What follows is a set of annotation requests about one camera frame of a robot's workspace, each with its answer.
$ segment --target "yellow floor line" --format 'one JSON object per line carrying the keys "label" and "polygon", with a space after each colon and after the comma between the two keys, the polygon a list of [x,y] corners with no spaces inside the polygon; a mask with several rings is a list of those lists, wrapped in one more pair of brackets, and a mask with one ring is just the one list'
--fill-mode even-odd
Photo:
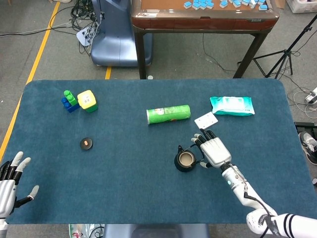
{"label": "yellow floor line", "polygon": [[105,75],[105,79],[110,79],[111,76],[111,66],[107,67],[107,71],[106,71],[106,75]]}
{"label": "yellow floor line", "polygon": [[[50,21],[52,21],[52,24],[54,23],[55,15],[56,15],[56,13],[57,13],[57,11],[58,11],[59,5],[60,5],[60,2],[57,2],[56,5],[55,5],[55,7],[54,7],[52,16],[51,16],[51,18],[50,18]],[[28,84],[29,82],[31,82],[31,81],[33,80],[35,71],[36,71],[36,69],[37,69],[37,67],[38,67],[38,65],[39,65],[39,62],[40,62],[42,53],[43,53],[43,51],[44,51],[46,42],[47,42],[47,40],[48,40],[48,38],[49,38],[50,32],[51,32],[51,30],[48,30],[48,31],[45,32],[45,35],[44,35],[44,38],[43,38],[43,40],[42,40],[40,49],[39,49],[39,51],[38,51],[38,54],[36,55],[34,64],[33,64],[33,66],[32,66],[31,72],[30,72],[30,74],[29,74],[28,80],[26,81],[26,84]],[[16,108],[15,108],[13,117],[12,117],[12,119],[11,119],[11,122],[10,122],[10,124],[9,124],[8,130],[6,131],[6,134],[5,134],[5,136],[4,136],[2,145],[1,145],[1,147],[0,147],[0,162],[1,162],[2,158],[3,158],[3,155],[4,155],[4,152],[5,152],[6,146],[8,145],[9,139],[10,139],[10,137],[11,137],[11,133],[12,133],[12,130],[13,130],[13,126],[14,126],[14,123],[15,123],[15,120],[16,120],[16,115],[18,114],[18,110],[19,110],[19,107],[20,107],[20,102],[21,102],[21,97],[20,97],[20,100],[19,100],[19,102],[18,102],[18,105],[17,105]]]}

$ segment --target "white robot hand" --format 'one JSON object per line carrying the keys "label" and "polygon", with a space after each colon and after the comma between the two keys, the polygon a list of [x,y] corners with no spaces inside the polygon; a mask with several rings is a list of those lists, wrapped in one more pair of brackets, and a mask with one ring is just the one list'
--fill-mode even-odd
{"label": "white robot hand", "polygon": [[31,193],[20,200],[16,200],[16,189],[24,168],[31,161],[28,157],[21,163],[23,152],[18,152],[12,161],[3,163],[0,167],[0,238],[6,236],[7,223],[5,219],[13,213],[15,208],[32,201],[36,196],[39,186],[36,185]]}

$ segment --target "blue felt mat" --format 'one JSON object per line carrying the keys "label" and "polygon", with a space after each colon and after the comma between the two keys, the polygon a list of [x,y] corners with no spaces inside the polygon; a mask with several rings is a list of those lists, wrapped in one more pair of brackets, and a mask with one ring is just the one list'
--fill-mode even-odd
{"label": "blue felt mat", "polygon": [[[91,89],[99,109],[68,113],[63,91]],[[11,223],[244,223],[220,170],[181,173],[177,146],[199,132],[210,96],[252,97],[256,114],[218,116],[211,128],[260,197],[279,214],[317,218],[316,195],[282,84],[272,79],[36,81],[25,87],[4,161],[32,161],[19,197],[40,185]],[[146,109],[188,104],[191,118],[147,125]],[[79,142],[94,146],[83,151]]]}

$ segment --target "table leg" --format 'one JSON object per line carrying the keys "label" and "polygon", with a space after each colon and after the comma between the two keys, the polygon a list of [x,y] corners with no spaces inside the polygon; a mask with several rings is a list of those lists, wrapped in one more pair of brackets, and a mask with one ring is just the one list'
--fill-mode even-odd
{"label": "table leg", "polygon": [[147,70],[145,65],[145,50],[144,50],[144,40],[143,33],[134,33],[135,47],[137,50],[138,67],[140,79],[147,79]]}
{"label": "table leg", "polygon": [[250,45],[247,53],[245,54],[241,64],[239,65],[236,73],[234,74],[233,78],[241,78],[244,74],[244,72],[247,70],[249,64],[251,63],[253,57],[257,53],[258,49],[262,45],[263,41],[265,40],[266,34],[255,34],[255,38],[252,41],[252,44]]}

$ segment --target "green pringles can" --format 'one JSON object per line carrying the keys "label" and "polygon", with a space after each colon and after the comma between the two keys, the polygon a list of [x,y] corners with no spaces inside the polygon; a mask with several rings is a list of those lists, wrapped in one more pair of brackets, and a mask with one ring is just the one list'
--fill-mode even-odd
{"label": "green pringles can", "polygon": [[147,110],[148,124],[190,118],[188,105]]}

